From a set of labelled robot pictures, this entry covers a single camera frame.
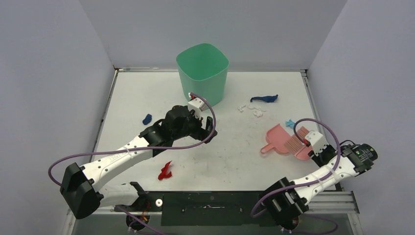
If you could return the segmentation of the pink hand brush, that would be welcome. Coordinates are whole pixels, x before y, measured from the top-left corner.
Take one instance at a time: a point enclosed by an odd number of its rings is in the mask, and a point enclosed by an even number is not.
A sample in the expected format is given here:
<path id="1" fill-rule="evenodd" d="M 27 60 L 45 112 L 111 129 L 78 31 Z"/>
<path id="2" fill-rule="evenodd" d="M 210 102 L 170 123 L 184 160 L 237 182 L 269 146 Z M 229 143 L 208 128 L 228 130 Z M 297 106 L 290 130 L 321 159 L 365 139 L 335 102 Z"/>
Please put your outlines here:
<path id="1" fill-rule="evenodd" d="M 306 145 L 301 141 L 305 139 L 305 136 L 308 133 L 308 129 L 301 127 L 297 130 L 297 134 L 300 136 L 300 139 L 296 135 L 292 135 L 290 139 L 284 143 L 284 146 L 287 148 L 288 152 L 302 161 L 311 159 L 309 153 L 313 151 L 311 145 Z"/>

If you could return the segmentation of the green plastic bin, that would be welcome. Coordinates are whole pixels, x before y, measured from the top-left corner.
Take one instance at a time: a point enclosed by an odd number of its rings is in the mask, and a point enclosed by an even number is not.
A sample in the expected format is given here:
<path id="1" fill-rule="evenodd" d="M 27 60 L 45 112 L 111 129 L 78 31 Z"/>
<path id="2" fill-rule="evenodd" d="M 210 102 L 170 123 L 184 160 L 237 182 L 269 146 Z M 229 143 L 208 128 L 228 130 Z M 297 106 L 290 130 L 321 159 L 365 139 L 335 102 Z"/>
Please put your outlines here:
<path id="1" fill-rule="evenodd" d="M 211 106 L 222 101 L 230 63 L 220 49 L 198 44 L 179 53 L 176 63 L 186 100 L 190 100 L 189 93 L 195 93 Z"/>

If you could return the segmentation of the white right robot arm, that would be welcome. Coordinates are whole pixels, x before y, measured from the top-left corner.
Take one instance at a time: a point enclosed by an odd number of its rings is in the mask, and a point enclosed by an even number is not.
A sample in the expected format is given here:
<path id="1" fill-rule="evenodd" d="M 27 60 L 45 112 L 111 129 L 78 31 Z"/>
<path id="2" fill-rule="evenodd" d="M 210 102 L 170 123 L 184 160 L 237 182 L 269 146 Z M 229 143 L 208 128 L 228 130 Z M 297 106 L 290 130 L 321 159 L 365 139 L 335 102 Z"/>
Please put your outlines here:
<path id="1" fill-rule="evenodd" d="M 375 149 L 366 144 L 347 144 L 340 147 L 341 156 L 330 145 L 322 152 L 325 164 L 295 180 L 286 177 L 275 182 L 261 194 L 259 200 L 276 224 L 292 220 L 309 210 L 312 199 L 343 179 L 369 171 L 378 159 Z"/>

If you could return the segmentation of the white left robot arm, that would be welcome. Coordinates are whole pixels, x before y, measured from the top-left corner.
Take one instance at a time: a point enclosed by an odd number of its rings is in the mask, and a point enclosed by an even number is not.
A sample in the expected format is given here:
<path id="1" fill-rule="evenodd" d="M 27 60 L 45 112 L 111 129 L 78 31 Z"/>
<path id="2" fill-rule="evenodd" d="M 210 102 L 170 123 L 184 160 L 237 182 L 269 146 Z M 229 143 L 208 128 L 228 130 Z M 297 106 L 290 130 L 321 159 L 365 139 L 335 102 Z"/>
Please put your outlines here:
<path id="1" fill-rule="evenodd" d="M 117 175 L 166 150 L 174 150 L 174 141 L 192 137 L 198 144 L 209 143 L 216 135 L 216 116 L 201 116 L 201 110 L 190 105 L 176 105 L 165 118 L 148 126 L 116 151 L 102 152 L 102 158 L 79 166 L 66 167 L 60 193 L 77 219 L 93 214 L 100 207 L 129 206 L 134 211 L 145 207 L 145 191 L 139 183 L 111 186 Z"/>

